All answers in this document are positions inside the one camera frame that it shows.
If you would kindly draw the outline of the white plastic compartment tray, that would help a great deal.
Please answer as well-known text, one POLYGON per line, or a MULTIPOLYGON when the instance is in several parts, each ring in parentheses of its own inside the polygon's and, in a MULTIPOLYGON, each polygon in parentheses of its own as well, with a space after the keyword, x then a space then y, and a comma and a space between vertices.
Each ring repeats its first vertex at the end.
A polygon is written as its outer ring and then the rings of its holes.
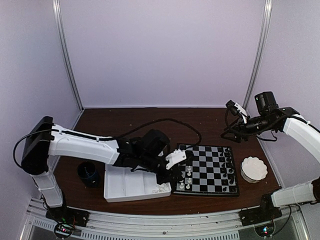
POLYGON ((108 203, 163 198, 171 192, 169 183, 157 183, 155 173, 105 165, 103 196, 108 203))

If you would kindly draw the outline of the black white chess board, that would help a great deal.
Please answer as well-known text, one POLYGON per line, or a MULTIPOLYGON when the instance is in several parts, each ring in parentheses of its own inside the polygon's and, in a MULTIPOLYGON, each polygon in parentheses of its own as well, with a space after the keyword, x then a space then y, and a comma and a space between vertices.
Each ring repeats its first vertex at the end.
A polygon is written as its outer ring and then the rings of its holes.
POLYGON ((230 146, 190 145, 178 143, 177 147, 185 150, 187 160, 179 163, 183 181, 172 184, 175 195, 238 197, 240 195, 236 164, 230 146), (188 176, 188 166, 192 166, 188 176))

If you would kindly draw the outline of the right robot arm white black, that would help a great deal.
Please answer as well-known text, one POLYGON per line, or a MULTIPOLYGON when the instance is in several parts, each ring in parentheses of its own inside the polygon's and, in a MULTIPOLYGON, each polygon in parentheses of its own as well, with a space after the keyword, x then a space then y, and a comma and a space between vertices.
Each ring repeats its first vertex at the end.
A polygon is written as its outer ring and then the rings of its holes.
POLYGON ((239 103, 229 101, 224 123, 221 137, 235 143, 268 132, 278 137, 275 143, 259 139, 281 186, 262 196, 256 210, 259 220, 268 220, 279 208, 320 202, 320 131, 298 111, 269 103, 250 117, 239 103))

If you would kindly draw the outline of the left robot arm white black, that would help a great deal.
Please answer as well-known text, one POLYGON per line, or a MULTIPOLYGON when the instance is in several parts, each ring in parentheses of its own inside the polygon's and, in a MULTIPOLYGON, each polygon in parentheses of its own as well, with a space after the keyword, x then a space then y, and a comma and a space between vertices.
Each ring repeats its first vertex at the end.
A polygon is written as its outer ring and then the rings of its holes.
POLYGON ((179 163, 186 160, 184 150, 165 154, 169 138, 151 129, 142 137, 105 137, 77 132, 43 117, 22 138, 24 150, 19 166, 34 180, 47 207, 61 222, 72 218, 66 198, 48 166, 50 156, 68 156, 104 163, 104 198, 108 203, 168 197, 171 182, 183 174, 179 163))

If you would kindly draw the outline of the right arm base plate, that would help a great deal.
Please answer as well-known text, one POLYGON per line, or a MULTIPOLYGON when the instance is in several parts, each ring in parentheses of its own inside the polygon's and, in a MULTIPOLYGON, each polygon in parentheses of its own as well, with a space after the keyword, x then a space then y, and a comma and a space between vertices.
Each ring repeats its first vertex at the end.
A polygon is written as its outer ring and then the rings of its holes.
POLYGON ((271 209, 255 207, 244 209, 239 212, 239 217, 243 227, 272 221, 276 218, 280 218, 281 216, 282 211, 279 208, 274 207, 272 207, 271 209))

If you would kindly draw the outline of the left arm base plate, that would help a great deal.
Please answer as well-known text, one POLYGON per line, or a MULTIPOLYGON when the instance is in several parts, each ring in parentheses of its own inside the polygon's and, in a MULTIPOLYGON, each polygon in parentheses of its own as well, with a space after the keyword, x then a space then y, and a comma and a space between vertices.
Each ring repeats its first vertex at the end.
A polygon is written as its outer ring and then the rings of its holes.
POLYGON ((72 227, 86 227, 89 215, 90 213, 86 210, 79 210, 63 205, 60 207, 46 206, 45 217, 72 227))

